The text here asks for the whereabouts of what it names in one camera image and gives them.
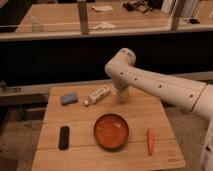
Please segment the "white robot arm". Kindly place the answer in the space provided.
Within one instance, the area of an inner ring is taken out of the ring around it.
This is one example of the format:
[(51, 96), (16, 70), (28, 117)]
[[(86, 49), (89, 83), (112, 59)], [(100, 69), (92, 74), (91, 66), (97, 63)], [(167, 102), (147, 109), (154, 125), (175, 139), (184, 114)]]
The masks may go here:
[(120, 102), (129, 99), (129, 86), (197, 114), (208, 122), (201, 153), (200, 171), (213, 171), (213, 85), (185, 78), (150, 72), (134, 67), (136, 56), (128, 48), (120, 49), (105, 65)]

